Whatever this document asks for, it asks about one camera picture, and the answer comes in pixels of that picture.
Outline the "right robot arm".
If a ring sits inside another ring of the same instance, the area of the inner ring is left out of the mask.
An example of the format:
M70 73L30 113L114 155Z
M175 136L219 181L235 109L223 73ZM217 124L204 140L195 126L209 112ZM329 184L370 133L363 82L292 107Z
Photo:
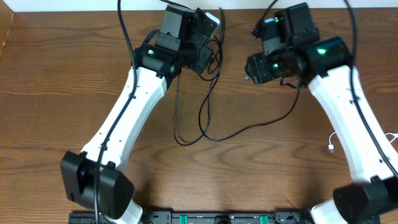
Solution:
M263 51L250 56L255 84L298 78L325 111L345 152L352 183L312 207L312 223L379 223L397 208L397 151L377 121L355 67L356 49L341 37L321 40L306 3L263 15L252 30Z

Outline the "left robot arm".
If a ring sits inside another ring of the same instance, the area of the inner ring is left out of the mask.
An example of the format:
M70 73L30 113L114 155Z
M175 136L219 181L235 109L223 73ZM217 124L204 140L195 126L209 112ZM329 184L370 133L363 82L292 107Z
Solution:
M104 123L79 153L60 162L67 198L88 209L70 223L139 223L133 183L124 175L133 145L155 105L183 68L203 73L214 51L210 42L223 17L169 3L160 29L131 49L124 88Z

